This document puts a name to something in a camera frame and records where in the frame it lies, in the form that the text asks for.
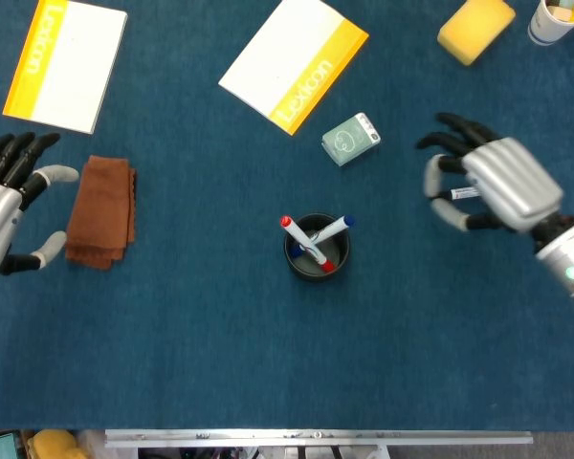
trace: blue tabletop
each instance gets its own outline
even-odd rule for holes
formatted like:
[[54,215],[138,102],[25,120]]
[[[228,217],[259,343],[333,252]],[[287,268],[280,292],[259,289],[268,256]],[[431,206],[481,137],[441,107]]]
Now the blue tabletop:
[[[415,141],[437,111],[520,139],[574,214],[574,32],[527,36],[534,0],[470,68],[437,43],[459,0],[332,0],[368,42],[292,138],[217,82],[277,1],[98,2],[129,14],[93,136],[43,164],[138,169],[136,243],[102,273],[57,259],[0,278],[0,426],[574,429],[574,304],[524,236],[431,213]],[[35,2],[0,1],[2,108]],[[364,111],[383,137],[336,167],[320,137]],[[50,189],[14,252],[65,229]],[[289,271],[282,214],[349,213],[321,285]]]

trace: brown towel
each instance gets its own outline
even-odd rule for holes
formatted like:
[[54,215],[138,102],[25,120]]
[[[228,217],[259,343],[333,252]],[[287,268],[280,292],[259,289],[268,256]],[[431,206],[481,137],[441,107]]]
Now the brown towel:
[[135,180],[127,160],[89,159],[68,224],[66,259],[98,270],[123,259],[135,237]]

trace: robotic arm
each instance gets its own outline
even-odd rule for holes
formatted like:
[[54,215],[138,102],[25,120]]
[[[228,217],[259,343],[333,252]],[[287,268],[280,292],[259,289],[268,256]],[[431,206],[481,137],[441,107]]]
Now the robotic arm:
[[74,182],[78,172],[63,165],[49,165],[33,172],[45,149],[59,141],[59,134],[37,139],[33,133],[0,138],[0,274],[40,270],[66,243],[66,233],[52,234],[45,244],[28,255],[9,254],[24,211],[52,183]]
[[[431,208],[461,231],[506,228],[528,233],[537,258],[574,298],[574,217],[560,214],[562,189],[532,154],[512,138],[501,139],[482,124],[440,113],[436,119],[458,136],[433,132],[417,148],[441,146],[450,154],[431,158],[424,193]],[[459,210],[442,190],[444,173],[465,175],[490,208],[470,215]]]

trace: black cup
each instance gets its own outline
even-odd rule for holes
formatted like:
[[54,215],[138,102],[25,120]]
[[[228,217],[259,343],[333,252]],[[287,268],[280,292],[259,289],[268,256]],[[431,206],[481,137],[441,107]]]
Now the black cup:
[[[296,221],[298,226],[309,236],[322,230],[330,223],[336,221],[336,217],[325,213],[310,213]],[[335,276],[342,269],[348,255],[351,253],[351,240],[348,237],[348,230],[339,232],[326,241],[317,244],[319,250],[332,262],[336,269],[331,273],[325,273],[310,255],[302,254],[293,256],[293,250],[297,247],[294,238],[288,233],[285,235],[283,250],[285,258],[291,270],[301,279],[310,282],[322,282]]]

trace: marker in hand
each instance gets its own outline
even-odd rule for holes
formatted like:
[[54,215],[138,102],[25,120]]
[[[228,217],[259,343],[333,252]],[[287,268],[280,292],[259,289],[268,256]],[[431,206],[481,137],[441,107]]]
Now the marker in hand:
[[[326,241],[332,236],[335,236],[341,231],[347,230],[349,227],[355,225],[355,219],[349,215],[344,215],[344,217],[339,218],[333,223],[330,223],[321,231],[317,231],[315,234],[310,236],[310,240],[313,244],[318,244],[320,242]],[[304,247],[301,244],[295,244],[289,254],[292,258],[298,258],[305,252]]]
[[298,225],[296,225],[296,222],[294,222],[291,217],[287,215],[282,217],[280,219],[280,225],[284,227],[285,230],[291,234],[294,239],[296,239],[296,242],[304,247],[304,250],[307,253],[310,253],[310,255],[315,258],[315,261],[319,263],[319,266],[321,266],[322,270],[324,270],[326,273],[331,273],[336,269],[334,263],[329,261],[323,252],[317,249],[317,246],[313,244],[306,233],[302,231]]

